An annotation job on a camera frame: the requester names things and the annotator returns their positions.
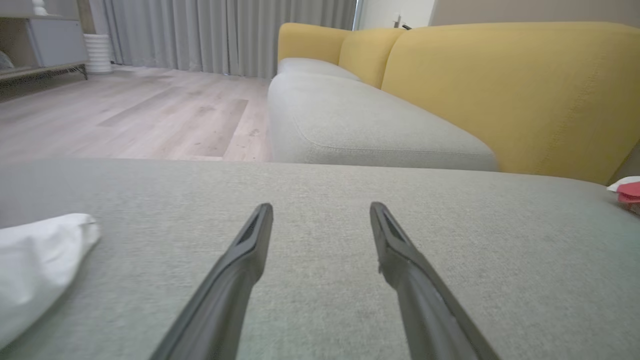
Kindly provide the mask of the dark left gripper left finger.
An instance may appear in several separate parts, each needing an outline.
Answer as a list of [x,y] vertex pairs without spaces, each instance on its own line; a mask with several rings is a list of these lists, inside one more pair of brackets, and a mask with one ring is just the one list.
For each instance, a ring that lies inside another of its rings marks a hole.
[[252,289],[268,255],[274,208],[250,214],[151,354],[153,360],[234,360]]

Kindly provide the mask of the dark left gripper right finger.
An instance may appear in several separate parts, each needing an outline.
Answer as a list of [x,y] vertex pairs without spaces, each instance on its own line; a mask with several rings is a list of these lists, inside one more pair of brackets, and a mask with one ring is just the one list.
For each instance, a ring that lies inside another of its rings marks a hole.
[[498,354],[390,209],[370,205],[378,271],[395,290],[414,360],[496,360]]

